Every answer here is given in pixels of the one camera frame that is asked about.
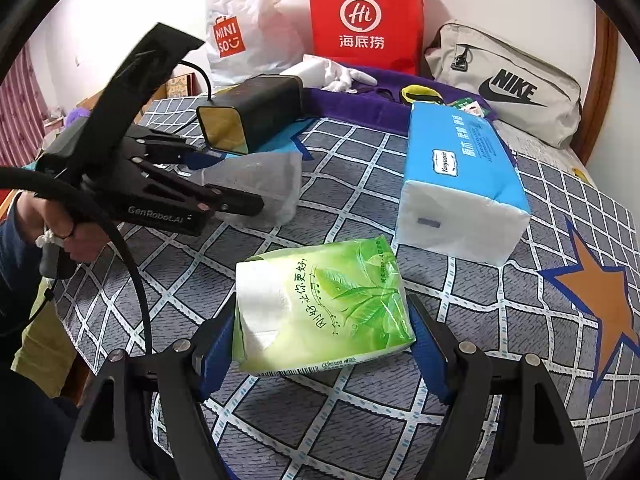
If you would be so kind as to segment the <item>person's left hand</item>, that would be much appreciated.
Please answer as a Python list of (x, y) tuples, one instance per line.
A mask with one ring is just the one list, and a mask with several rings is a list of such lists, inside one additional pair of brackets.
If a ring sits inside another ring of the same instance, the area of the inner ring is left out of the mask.
[(61, 237), (63, 248), (73, 260), (93, 261), (108, 243), (108, 236), (96, 223), (75, 224), (63, 205), (56, 200), (38, 198), (32, 192), (21, 192), (13, 206), (15, 224), (22, 240), (35, 241), (45, 228)]

